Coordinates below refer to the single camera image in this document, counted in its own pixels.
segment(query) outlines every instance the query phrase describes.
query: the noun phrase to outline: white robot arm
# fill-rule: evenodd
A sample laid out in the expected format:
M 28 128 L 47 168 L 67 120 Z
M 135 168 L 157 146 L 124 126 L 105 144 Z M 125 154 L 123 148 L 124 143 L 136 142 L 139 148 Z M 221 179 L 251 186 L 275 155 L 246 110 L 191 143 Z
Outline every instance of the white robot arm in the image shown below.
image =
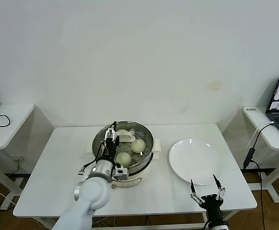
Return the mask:
M 116 148 L 119 145 L 119 137 L 116 137 L 115 129 L 116 122 L 109 127 L 105 133 L 104 141 L 100 143 L 99 150 L 102 144 L 105 149 L 100 157 L 98 150 L 95 158 L 96 165 L 76 187 L 76 204 L 58 219 L 53 227 L 54 230 L 91 229 L 95 211 L 105 206 L 110 198 L 110 183 L 113 180 L 113 175 L 116 178 L 128 177 L 128 170 L 120 166 L 117 167 L 114 162 Z M 84 175 L 84 170 L 89 164 L 81 168 L 79 175 Z
M 56 222 L 54 230 L 89 230 L 97 209 L 105 206 L 110 198 L 111 186 L 102 177 L 85 181 L 75 206 L 64 213 Z

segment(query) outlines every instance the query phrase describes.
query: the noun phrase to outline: floor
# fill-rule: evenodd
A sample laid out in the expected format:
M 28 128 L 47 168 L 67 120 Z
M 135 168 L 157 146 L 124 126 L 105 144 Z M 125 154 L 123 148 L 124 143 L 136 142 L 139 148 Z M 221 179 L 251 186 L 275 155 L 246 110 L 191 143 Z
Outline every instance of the floor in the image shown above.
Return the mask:
M 251 182 L 259 182 L 259 177 L 255 173 L 245 173 L 246 180 Z M 279 179 L 273 184 L 279 194 Z M 6 195 L 7 189 L 0 184 L 0 192 Z M 262 230 L 262 216 L 260 205 L 260 192 L 254 191 L 254 196 L 257 200 L 258 207 L 254 210 L 241 211 L 229 220 L 231 230 Z M 268 193 L 263 191 L 263 204 L 265 213 L 266 230 L 279 230 L 279 203 L 275 204 L 270 199 Z M 25 218 L 16 218 L 12 216 L 12 209 L 0 212 L 0 219 L 6 218 L 0 222 L 0 230 L 45 230 L 37 223 Z M 203 221 L 201 214 L 183 214 L 183 215 L 160 215 L 160 216 L 133 216 L 133 217 L 117 217 L 115 219 L 116 226 L 138 226 L 138 225 L 159 225 L 159 224 L 179 224 L 179 223 L 194 223 Z M 94 224 L 94 227 L 114 225 L 114 218 L 108 217 L 107 219 Z

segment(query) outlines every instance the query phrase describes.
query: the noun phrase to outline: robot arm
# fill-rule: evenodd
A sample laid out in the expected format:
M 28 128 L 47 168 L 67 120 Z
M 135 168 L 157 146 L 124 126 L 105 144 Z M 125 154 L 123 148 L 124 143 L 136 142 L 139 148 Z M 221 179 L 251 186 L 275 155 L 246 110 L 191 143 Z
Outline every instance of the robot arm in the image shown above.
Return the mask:
M 97 209 L 105 206 L 110 198 L 111 186 L 102 177 L 92 177 L 85 181 L 79 199 L 72 209 L 64 213 L 56 222 L 54 230 L 89 230 Z
M 223 213 L 220 209 L 223 204 L 223 196 L 225 194 L 225 188 L 221 186 L 221 183 L 214 176 L 215 183 L 218 188 L 217 194 L 204 195 L 201 198 L 197 196 L 193 181 L 191 180 L 191 198 L 199 204 L 199 206 L 207 211 L 209 219 L 210 230 L 229 230 L 228 223 L 224 220 Z
M 83 177 L 75 190 L 76 204 L 65 212 L 56 222 L 54 230 L 89 230 L 92 226 L 92 218 L 97 209 L 107 204 L 113 178 L 114 157 L 119 145 L 119 137 L 115 135 L 116 122 L 105 133 L 105 148 L 102 155 L 96 159 L 96 165 L 89 175 Z M 84 174 L 85 166 L 79 174 Z M 128 173 L 125 168 L 115 168 L 118 176 Z

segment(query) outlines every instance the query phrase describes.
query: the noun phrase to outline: white plate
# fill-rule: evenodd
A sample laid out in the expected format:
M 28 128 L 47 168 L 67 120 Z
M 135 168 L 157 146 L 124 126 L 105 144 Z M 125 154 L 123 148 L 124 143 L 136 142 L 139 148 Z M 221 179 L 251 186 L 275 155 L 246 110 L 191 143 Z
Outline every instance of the white plate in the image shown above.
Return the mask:
M 213 174 L 219 179 L 223 162 L 219 152 L 211 144 L 199 139 L 185 139 L 174 144 L 169 152 L 169 162 L 175 173 L 194 184 L 214 183 Z

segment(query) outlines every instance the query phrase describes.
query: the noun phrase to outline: white table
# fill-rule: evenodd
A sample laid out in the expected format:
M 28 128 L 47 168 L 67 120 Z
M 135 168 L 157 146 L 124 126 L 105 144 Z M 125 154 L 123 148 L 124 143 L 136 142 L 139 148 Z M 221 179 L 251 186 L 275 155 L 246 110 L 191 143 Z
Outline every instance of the white table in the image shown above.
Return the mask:
M 11 123 L 7 127 L 0 127 L 0 150 L 4 149 L 15 136 L 17 131 L 20 129 L 22 124 L 28 118 L 30 113 L 34 110 L 33 104 L 1 104 L 0 105 L 0 115 L 5 114 L 11 120 Z M 8 120 L 5 117 L 0 117 L 0 125 L 5 125 Z M 12 158 L 6 153 L 2 154 L 2 157 L 7 159 L 11 164 L 15 164 Z M 21 184 L 23 178 L 17 178 L 13 182 L 0 170 L 0 183 L 10 190 L 7 198 L 12 200 L 15 196 L 20 196 L 23 191 L 19 185 Z M 1 209 L 7 210 L 10 202 L 5 199 L 1 205 Z
M 190 198 L 190 184 L 172 170 L 168 153 L 172 145 L 185 138 L 199 138 L 214 145 L 224 161 L 220 178 L 226 187 L 223 211 L 252 209 L 257 206 L 236 161 L 216 124 L 146 126 L 161 140 L 162 152 L 151 162 L 151 171 L 139 185 L 115 188 L 108 204 L 96 216 L 157 215 L 204 212 Z M 23 193 L 14 209 L 17 217 L 59 217 L 75 203 L 73 193 L 81 176 L 78 170 L 93 159 L 86 153 L 89 143 L 102 127 L 56 128 L 41 154 Z M 195 186 L 199 195 L 217 192 L 215 184 Z M 202 228 L 203 224 L 179 225 L 179 229 Z
M 270 122 L 270 119 L 265 114 L 266 108 L 267 107 L 265 106 L 246 106 L 243 108 L 243 112 L 254 125 L 254 127 L 258 128 L 258 126 L 261 124 Z M 279 150 L 279 130 L 277 127 L 269 126 L 268 128 L 265 128 L 260 135 L 269 147 L 274 150 Z M 272 185 L 272 183 L 274 183 L 279 178 L 279 164 L 270 175 L 266 176 L 265 173 L 261 174 L 263 186 L 262 189 L 268 191 L 270 197 L 275 203 L 279 203 L 279 196 Z M 251 183 L 249 186 L 252 191 L 260 190 L 260 183 Z

